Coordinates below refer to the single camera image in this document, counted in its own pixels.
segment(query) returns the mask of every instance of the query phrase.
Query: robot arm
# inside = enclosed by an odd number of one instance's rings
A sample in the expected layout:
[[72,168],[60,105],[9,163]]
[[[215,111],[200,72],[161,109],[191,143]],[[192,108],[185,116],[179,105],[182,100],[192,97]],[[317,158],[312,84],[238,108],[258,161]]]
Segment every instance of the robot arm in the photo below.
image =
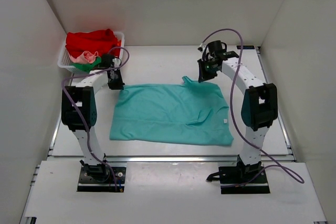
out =
[[[207,47],[210,58],[204,57],[204,51],[202,59],[198,61],[198,81],[210,80],[217,76],[218,71],[233,79],[238,67],[238,55],[222,49],[219,40],[210,42]],[[246,125],[245,137],[261,149],[269,127],[278,116],[276,86],[263,83],[242,64],[235,84],[244,94],[241,115]],[[259,149],[244,142],[237,161],[242,176],[261,169]]]
[[[95,70],[91,71],[90,74],[101,72],[103,69],[118,67],[119,63],[120,60],[116,60],[113,55],[105,54],[102,56],[102,62]],[[81,161],[81,164],[85,168],[87,175],[93,178],[98,178],[98,180],[102,180],[102,178],[106,177],[107,170],[104,165],[91,155],[91,153],[94,153],[99,160],[105,162],[106,157],[99,146],[94,127],[97,121],[95,94],[105,84],[108,84],[110,89],[123,89],[124,83],[122,81],[120,70],[117,69],[94,74],[84,78],[76,86],[65,86],[65,89],[76,102],[85,122],[89,126],[91,150],[88,146],[87,132],[83,121],[64,92],[62,94],[61,106],[62,122],[64,125],[67,125],[76,136],[83,152],[84,159]]]

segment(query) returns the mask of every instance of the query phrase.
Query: white table surface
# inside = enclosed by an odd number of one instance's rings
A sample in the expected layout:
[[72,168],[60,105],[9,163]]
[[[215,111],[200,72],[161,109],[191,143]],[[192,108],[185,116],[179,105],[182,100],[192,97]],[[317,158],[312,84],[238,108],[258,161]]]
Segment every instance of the white table surface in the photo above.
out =
[[286,165],[306,183],[271,168],[270,194],[221,195],[218,182],[205,182],[217,163],[128,163],[124,193],[84,193],[76,192],[78,161],[43,161],[24,216],[37,217],[36,224],[325,221],[306,165]]
[[[198,79],[198,63],[201,53],[197,46],[142,46],[127,47],[131,54],[129,62],[122,68],[123,81],[126,84],[141,83],[182,83],[182,77]],[[228,46],[228,50],[239,53],[236,46]],[[261,80],[265,80],[261,65],[255,50],[244,50],[242,63]],[[211,80],[219,85],[223,96],[229,103],[229,93],[232,81],[222,73]],[[231,146],[195,146],[182,144],[164,144],[145,141],[111,141],[109,133],[113,118],[114,105],[119,91],[112,91],[104,86],[96,94],[98,119],[95,125],[99,144],[107,156],[209,156],[237,155],[243,140],[233,127],[229,116],[230,131],[234,137]],[[245,132],[245,125],[240,116],[243,94],[236,87],[234,92],[234,111],[238,126]],[[266,135],[264,150],[271,155],[287,155],[287,146],[278,120],[274,121]],[[73,133],[62,123],[58,129],[53,156],[82,156],[79,143]]]

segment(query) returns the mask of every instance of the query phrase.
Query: white basket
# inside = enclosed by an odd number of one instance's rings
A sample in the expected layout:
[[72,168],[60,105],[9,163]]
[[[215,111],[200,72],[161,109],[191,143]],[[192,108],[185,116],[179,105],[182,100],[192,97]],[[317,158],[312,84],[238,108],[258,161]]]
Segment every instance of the white basket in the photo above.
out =
[[[120,31],[114,31],[113,33],[118,40],[121,40],[121,47],[124,47],[124,45],[125,45],[125,35],[124,35],[124,33],[120,32]],[[120,54],[119,54],[119,59],[121,59],[121,60],[122,60],[123,53],[124,53],[124,50],[121,49]],[[61,53],[58,56],[57,65],[60,68],[65,68],[72,73],[86,73],[86,72],[76,68],[75,66],[72,66],[72,61],[69,58],[68,50],[65,48],[65,41],[63,43],[63,49],[61,50]]]

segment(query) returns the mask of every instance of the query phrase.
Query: teal cloth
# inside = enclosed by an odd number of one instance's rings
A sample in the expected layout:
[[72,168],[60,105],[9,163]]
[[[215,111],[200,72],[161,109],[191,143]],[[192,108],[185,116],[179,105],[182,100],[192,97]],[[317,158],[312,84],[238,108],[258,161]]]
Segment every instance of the teal cloth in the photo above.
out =
[[182,79],[182,85],[124,86],[114,108],[110,139],[231,145],[225,120],[229,107],[219,86]]

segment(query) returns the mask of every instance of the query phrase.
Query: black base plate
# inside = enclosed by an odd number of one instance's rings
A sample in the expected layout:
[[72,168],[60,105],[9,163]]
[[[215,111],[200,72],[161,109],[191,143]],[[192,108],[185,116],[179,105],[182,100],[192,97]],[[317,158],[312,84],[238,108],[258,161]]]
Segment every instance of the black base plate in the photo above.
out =
[[246,186],[240,187],[223,187],[224,185],[241,184],[252,179],[256,173],[245,175],[244,179],[240,178],[236,166],[221,166],[219,171],[224,175],[220,175],[219,181],[221,184],[222,194],[269,194],[269,186],[265,171],[261,173],[256,179],[248,183]]
[[110,193],[122,193],[125,190],[124,184],[125,184],[125,178],[126,178],[126,167],[112,167],[114,174],[117,177],[118,180],[118,173],[122,173],[122,177],[120,177],[120,183],[121,187],[119,186],[119,180],[117,181],[117,191],[116,187],[114,186],[114,179],[111,176],[111,178],[105,178],[105,179],[94,179],[91,176],[88,176],[85,168],[82,167],[79,174],[78,179],[78,186],[77,191],[105,191]]

